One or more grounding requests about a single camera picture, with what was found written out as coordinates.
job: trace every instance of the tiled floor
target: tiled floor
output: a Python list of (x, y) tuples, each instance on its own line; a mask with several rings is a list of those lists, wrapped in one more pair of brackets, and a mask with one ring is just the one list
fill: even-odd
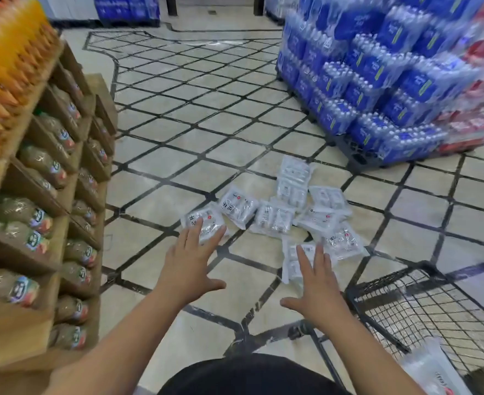
[[(76, 50), (83, 63), (92, 51), (92, 70), (96, 58), (111, 57), (111, 91), (120, 110), (101, 335), (155, 286), (181, 214), (217, 200), (232, 182), (267, 199), (283, 155), (315, 162), (311, 184), (338, 186), (350, 200), (350, 224), (370, 256), (335, 266), (342, 290), (428, 260), (484, 306), (484, 147), (352, 175), (340, 151), (326, 146), (321, 130), (275, 80), (279, 42), (278, 30), (197, 34), (162, 27), (88, 32), (86, 51)], [(287, 338), (302, 317), (278, 304), (296, 294), (279, 279), (280, 240), (228, 226), (234, 235), (209, 262), (210, 276), (224, 279), (227, 289), (179, 314), (140, 385), (156, 392), (191, 363), (257, 351), (330, 378), (331, 361), (353, 390), (328, 340)], [(291, 235), (309, 239), (297, 227)]]

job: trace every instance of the hand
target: hand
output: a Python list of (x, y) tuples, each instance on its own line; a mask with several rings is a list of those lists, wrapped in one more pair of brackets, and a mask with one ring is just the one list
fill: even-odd
[(226, 283), (207, 277), (207, 261), (226, 232), (222, 226), (204, 245), (198, 243), (204, 220), (185, 228), (175, 245), (167, 251), (156, 287), (175, 300), (181, 309), (207, 292), (223, 290)]
[(337, 279), (331, 270), (330, 256), (323, 255), (323, 246), (317, 245), (313, 268), (300, 245), (297, 245), (297, 257), (303, 274), (303, 297), (282, 298), (280, 305), (299, 312), (319, 330), (328, 322), (328, 317), (340, 313), (349, 314), (350, 310), (341, 296)]

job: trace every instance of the black shirt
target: black shirt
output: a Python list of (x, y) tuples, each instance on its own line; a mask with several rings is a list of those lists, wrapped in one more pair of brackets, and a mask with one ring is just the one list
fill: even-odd
[(261, 353), (206, 360), (186, 367), (158, 395), (350, 395), (290, 359)]

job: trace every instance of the wire basket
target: wire basket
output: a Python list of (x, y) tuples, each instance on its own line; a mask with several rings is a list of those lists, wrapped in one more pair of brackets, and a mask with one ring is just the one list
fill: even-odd
[(484, 367), (484, 308), (434, 267), (420, 263), (346, 295), (396, 359), (436, 337), (460, 375)]

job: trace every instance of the white plastic bag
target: white plastic bag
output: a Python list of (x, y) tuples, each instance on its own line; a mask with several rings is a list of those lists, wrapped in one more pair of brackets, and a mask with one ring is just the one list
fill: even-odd
[(344, 216), (351, 215), (350, 205), (340, 188), (310, 186), (309, 193), (315, 203), (315, 211), (325, 212), (330, 208), (333, 212), (340, 213)]
[(218, 202), (221, 212), (242, 230), (246, 229), (246, 224), (256, 212), (258, 205), (256, 198), (244, 194), (234, 185), (229, 187)]
[[(225, 225), (224, 218), (222, 218), (222, 213), (220, 212), (218, 205), (212, 201), (202, 209), (182, 216), (180, 218), (180, 223), (183, 228), (193, 227), (199, 218), (204, 219), (202, 230), (200, 230), (200, 238), (198, 240), (200, 244), (205, 243), (208, 239), (213, 237), (218, 229)], [(224, 236), (230, 236), (229, 230), (226, 230)]]
[(260, 201), (257, 214), (249, 231), (280, 238), (287, 234), (293, 223), (295, 210), (272, 201)]
[(341, 222), (337, 227), (337, 230), (330, 236), (321, 236), (315, 231), (310, 232), (316, 243), (322, 243), (324, 252), (330, 255), (333, 262), (356, 255), (368, 256), (363, 240), (348, 222)]
[(290, 179), (301, 186), (307, 187), (314, 169), (314, 164), (308, 165), (302, 159), (284, 155), (277, 178)]
[[(301, 244), (301, 247), (313, 266), (313, 261), (315, 259), (315, 244), (303, 243)], [(303, 275), (300, 271), (299, 258), (297, 256), (297, 244), (286, 235), (282, 237), (282, 252), (284, 253), (282, 282), (288, 284), (290, 281), (293, 281), (302, 288)]]
[(331, 210), (315, 212), (314, 206), (309, 205), (293, 219), (293, 225), (305, 228), (309, 232), (317, 232), (320, 236), (330, 236), (335, 232), (342, 218), (344, 218), (343, 215)]
[(427, 395), (471, 395), (437, 338), (426, 338), (419, 348), (401, 358), (399, 365)]
[(277, 196), (272, 200), (276, 199), (300, 211), (306, 206), (307, 197), (308, 187), (284, 177), (277, 178)]

